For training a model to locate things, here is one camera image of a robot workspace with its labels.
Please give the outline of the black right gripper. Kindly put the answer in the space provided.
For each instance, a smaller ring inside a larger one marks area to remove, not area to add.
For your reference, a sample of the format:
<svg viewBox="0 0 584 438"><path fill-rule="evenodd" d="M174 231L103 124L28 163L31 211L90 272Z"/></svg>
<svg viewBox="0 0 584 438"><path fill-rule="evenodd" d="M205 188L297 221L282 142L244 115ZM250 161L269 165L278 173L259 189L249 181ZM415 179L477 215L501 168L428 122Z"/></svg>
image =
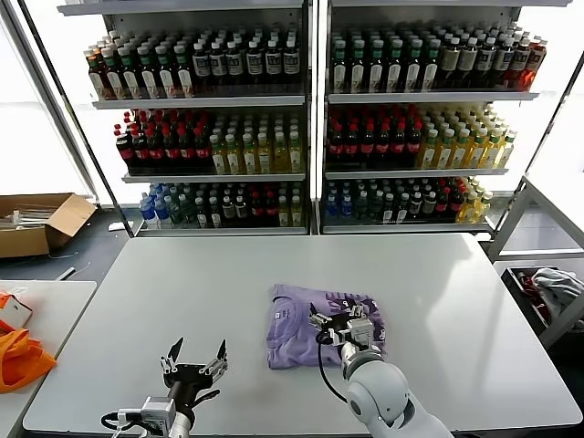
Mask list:
<svg viewBox="0 0 584 438"><path fill-rule="evenodd" d="M349 311L349 319L368 318L366 308L363 304L353 305ZM318 333L318 343L326 346L342 346L346 341L348 333L347 317L327 317L317 312L313 303L309 305L309 320L315 327L320 327Z"/></svg>

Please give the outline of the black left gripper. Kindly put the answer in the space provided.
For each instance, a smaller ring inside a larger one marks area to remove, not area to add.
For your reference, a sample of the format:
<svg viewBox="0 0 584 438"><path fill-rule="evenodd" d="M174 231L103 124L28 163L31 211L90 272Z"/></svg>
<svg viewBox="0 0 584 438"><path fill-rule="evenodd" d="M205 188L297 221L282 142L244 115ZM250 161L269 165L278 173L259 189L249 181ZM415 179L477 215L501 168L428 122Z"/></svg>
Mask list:
<svg viewBox="0 0 584 438"><path fill-rule="evenodd" d="M160 357L164 375L164 383L169 389L168 397L174 400L177 409L193 409L202 402L219 395L219 390L213 390L213 377L221 377L228 369L226 340L224 339L217 351L216 357L206 366L195 364L179 364L178 357L183 345L183 338L174 343L166 356Z"/></svg>

